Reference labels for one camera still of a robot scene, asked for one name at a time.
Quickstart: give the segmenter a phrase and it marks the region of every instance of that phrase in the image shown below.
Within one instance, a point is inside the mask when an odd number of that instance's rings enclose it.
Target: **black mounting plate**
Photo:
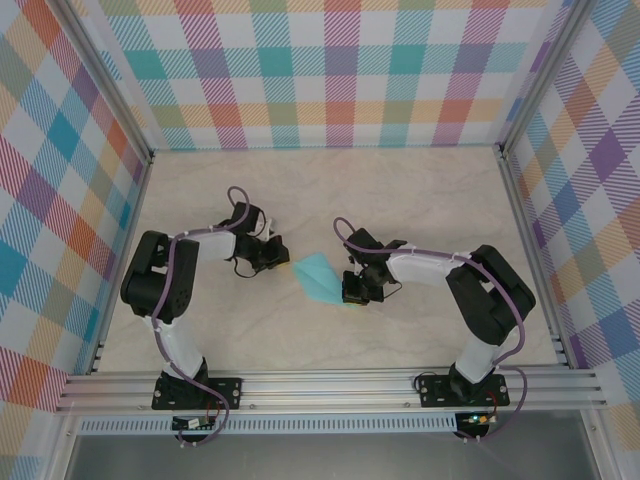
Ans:
[[[229,403],[229,410],[238,410],[240,408],[240,400],[242,398],[242,378],[237,377],[208,377],[207,386],[212,390],[215,390],[222,395]],[[217,410],[218,405],[221,409],[224,409],[222,402],[216,398],[213,398],[209,394],[200,395],[201,390],[198,389],[198,397],[191,397],[183,399],[180,395],[169,395],[166,392],[167,386],[163,382],[163,378],[159,378],[156,382],[156,392],[160,392],[159,397],[154,396],[151,408],[153,410],[207,410],[209,408],[213,413]],[[194,398],[199,398],[198,401],[193,402]]]
[[[416,381],[420,392],[420,405],[423,408],[430,407],[493,407],[493,398],[490,395],[478,395],[471,402],[463,402],[451,391],[448,375],[422,375]],[[504,375],[489,375],[483,386],[484,392],[495,395],[499,407],[509,405],[509,392]]]

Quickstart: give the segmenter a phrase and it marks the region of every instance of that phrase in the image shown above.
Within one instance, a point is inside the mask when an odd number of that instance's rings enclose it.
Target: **plaid wall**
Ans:
[[[0,479],[91,354],[143,164],[44,0],[0,0]]]
[[[500,134],[498,135],[497,143],[504,142],[507,133],[511,129],[511,125],[513,125],[513,120],[518,115],[520,111],[520,106],[522,102],[527,97],[529,92],[531,91],[531,87],[533,87],[533,83],[540,72],[540,68],[542,67],[544,61],[547,59],[547,56],[551,50],[551,45],[555,42],[558,34],[562,30],[567,17],[569,16],[569,11],[571,10],[571,6],[574,4],[574,0],[563,0],[562,6],[558,13],[556,14],[556,18],[553,20],[551,28],[547,32],[547,36],[544,38],[544,42],[542,42],[542,46],[536,55],[535,60],[531,64],[529,71],[527,72],[527,76],[525,81],[522,83],[520,90],[518,91],[518,96],[516,97],[511,109],[509,110],[509,114],[507,115],[507,120],[504,122],[502,129],[500,130]]]
[[[639,92],[640,1],[601,0],[513,158],[578,363],[598,371],[619,459],[638,467]]]
[[[562,0],[74,4],[150,139],[195,149],[493,144]]]

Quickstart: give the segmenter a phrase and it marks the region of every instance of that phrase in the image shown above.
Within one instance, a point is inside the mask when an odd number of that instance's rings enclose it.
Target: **beige marble surface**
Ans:
[[[276,220],[292,261],[324,252],[341,277],[349,263],[331,223],[343,215],[383,243],[494,245],[533,288],[490,148],[160,154],[134,245],[145,230],[175,233],[228,218],[234,184]],[[407,284],[384,304],[331,306],[307,298],[290,266],[245,280],[227,262],[201,262],[187,315],[212,369],[445,366],[470,335],[448,289]],[[525,325],[526,346],[511,363],[555,363],[539,306]],[[151,332],[119,302],[100,370],[161,368]]]

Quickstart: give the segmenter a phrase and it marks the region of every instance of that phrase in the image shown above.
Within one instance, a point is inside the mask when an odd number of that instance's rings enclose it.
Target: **purple cable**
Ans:
[[[249,205],[250,205],[249,195],[247,195],[247,192],[240,187],[237,187],[237,186],[229,187],[229,189],[227,190],[227,197],[229,198],[229,201],[231,201],[231,204],[234,206],[235,206],[235,202],[231,198],[231,192],[234,190],[237,190],[238,192],[240,192],[244,196],[244,200],[245,200],[244,213],[242,214],[242,216],[237,222],[234,222],[230,225],[225,225],[224,227],[214,227],[213,225],[211,225],[208,228],[199,228],[195,230],[190,230],[188,232],[182,232],[171,239],[171,244],[169,246],[169,261],[167,263],[167,276],[165,277],[164,288],[162,289],[162,294],[160,295],[158,304],[156,305],[156,308],[153,310],[153,313],[151,314],[151,325],[153,326],[153,332],[156,339],[156,344],[158,345],[158,350],[160,350],[160,354],[162,355],[162,358],[164,358],[164,361],[167,362],[169,366],[173,369],[173,371],[176,372],[185,381],[213,395],[218,400],[220,400],[224,405],[224,410],[225,410],[224,419],[222,420],[222,422],[220,423],[220,426],[215,431],[211,432],[209,435],[207,435],[206,438],[204,438],[199,442],[187,442],[184,440],[184,438],[182,438],[182,430],[181,430],[178,432],[178,438],[180,439],[181,446],[189,445],[191,447],[197,447],[199,445],[204,445],[205,443],[209,443],[218,435],[220,435],[220,432],[224,429],[224,427],[227,424],[227,420],[229,419],[230,408],[229,408],[229,403],[227,402],[227,399],[224,398],[222,395],[220,395],[220,393],[216,392],[215,390],[212,390],[206,385],[201,384],[200,382],[196,382],[193,378],[189,377],[186,373],[180,370],[180,368],[178,368],[178,366],[175,363],[173,363],[173,360],[171,360],[171,358],[169,357],[169,354],[167,353],[167,350],[164,348],[164,345],[162,343],[162,338],[160,337],[158,315],[160,315],[160,311],[162,310],[162,307],[167,301],[167,296],[169,295],[169,289],[171,288],[177,243],[184,238],[188,238],[194,235],[231,230],[232,228],[237,227],[242,222],[244,222],[247,216],[249,215]]]
[[[502,298],[504,298],[505,302],[507,302],[507,305],[509,305],[509,308],[511,309],[511,313],[513,313],[513,316],[516,319],[516,323],[518,324],[518,332],[520,333],[520,338],[519,338],[518,344],[515,346],[515,348],[513,350],[509,350],[508,352],[500,355],[497,359],[495,359],[493,361],[493,365],[497,367],[500,362],[503,362],[505,359],[509,358],[512,355],[515,355],[520,350],[522,350],[522,347],[524,346],[524,339],[525,339],[524,322],[522,320],[522,316],[520,315],[520,312],[518,311],[518,308],[516,307],[516,305],[513,303],[513,300],[511,300],[511,297],[509,297],[509,294],[507,293],[507,291],[502,287],[502,285],[500,285],[500,282],[498,282],[498,280],[496,280],[495,277],[493,275],[491,275],[482,265],[480,265],[477,262],[474,262],[473,260],[470,260],[468,258],[460,256],[460,255],[455,255],[455,254],[445,253],[445,252],[437,252],[437,251],[433,251],[433,250],[424,250],[424,249],[419,249],[419,248],[416,248],[416,249],[410,249],[410,248],[398,248],[398,249],[391,249],[391,248],[382,248],[382,249],[362,248],[362,247],[359,247],[359,246],[355,245],[354,243],[351,243],[349,240],[347,240],[340,233],[340,230],[338,229],[338,223],[339,222],[344,223],[347,227],[349,227],[351,229],[352,232],[355,232],[356,229],[353,227],[353,225],[351,225],[351,222],[349,222],[349,220],[347,220],[346,218],[336,217],[333,220],[333,230],[336,232],[336,235],[338,236],[338,238],[340,240],[342,240],[342,243],[344,243],[349,248],[352,248],[352,249],[357,250],[359,252],[362,252],[362,253],[407,253],[407,254],[411,254],[411,255],[414,255],[414,254],[429,255],[429,256],[434,256],[434,257],[446,258],[448,260],[450,260],[450,259],[458,260],[458,261],[464,262],[467,265],[470,265],[473,268],[475,268],[476,270],[478,270],[480,273],[482,273],[482,275],[484,275],[487,278],[487,280],[489,280],[493,284],[493,286],[496,288],[496,290],[498,290],[498,292],[500,293]],[[527,377],[526,377],[525,373],[521,369],[519,369],[518,367],[500,367],[500,368],[503,369],[503,370],[515,370],[522,376],[522,382],[523,382],[522,397],[520,398],[520,401],[518,402],[518,405],[516,406],[516,409],[513,411],[513,414],[511,415],[511,417],[509,417],[509,420],[507,420],[507,422],[499,430],[496,430],[493,433],[489,433],[489,434],[485,435],[484,436],[485,439],[494,437],[499,432],[504,430],[504,427],[506,427],[517,416],[517,414],[520,412],[520,410],[522,410],[522,406],[524,405],[524,401],[527,398],[527,390],[528,390],[529,386],[528,386],[528,383],[527,383]]]
[[[518,339],[518,344],[515,346],[515,348],[513,350],[509,350],[508,352],[500,355],[497,359],[495,359],[493,361],[493,364],[494,365],[498,365],[500,362],[503,362],[504,360],[506,360],[510,356],[515,355],[520,350],[522,350],[522,347],[524,346],[524,337],[525,337],[524,322],[522,321],[522,316],[520,315],[520,312],[518,311],[518,308],[516,307],[515,303],[513,303],[513,300],[511,300],[511,297],[509,297],[509,294],[507,293],[507,291],[502,287],[502,285],[500,285],[500,282],[498,282],[498,280],[496,280],[495,277],[493,275],[491,275],[482,265],[480,265],[479,263],[474,262],[473,260],[470,260],[468,258],[460,256],[460,255],[455,255],[455,254],[445,253],[445,252],[437,252],[437,251],[434,251],[434,250],[424,250],[424,249],[420,249],[420,248],[415,248],[415,249],[412,249],[412,248],[398,248],[398,249],[391,249],[391,248],[382,248],[382,249],[362,248],[362,247],[359,247],[359,246],[351,243],[349,240],[344,238],[344,236],[340,233],[340,230],[338,229],[338,223],[339,222],[342,222],[345,225],[347,225],[351,229],[352,232],[355,232],[356,229],[353,228],[353,225],[351,225],[349,220],[347,220],[346,218],[336,217],[333,220],[333,230],[336,232],[336,235],[338,236],[338,238],[340,240],[342,240],[342,243],[344,243],[349,248],[353,248],[354,250],[357,250],[359,252],[362,252],[362,253],[407,253],[407,254],[410,254],[410,255],[414,255],[414,254],[429,255],[429,256],[433,256],[433,257],[446,258],[447,260],[452,260],[452,259],[453,260],[458,260],[458,261],[464,262],[467,265],[470,265],[473,268],[475,268],[476,270],[478,270],[480,273],[482,273],[482,275],[484,275],[487,278],[487,280],[489,280],[493,284],[494,287],[496,287],[496,290],[498,290],[498,293],[500,293],[502,298],[504,298],[504,301],[507,302],[507,305],[511,309],[511,313],[513,313],[513,316],[516,319],[516,323],[518,324],[518,332],[520,333],[520,338]]]

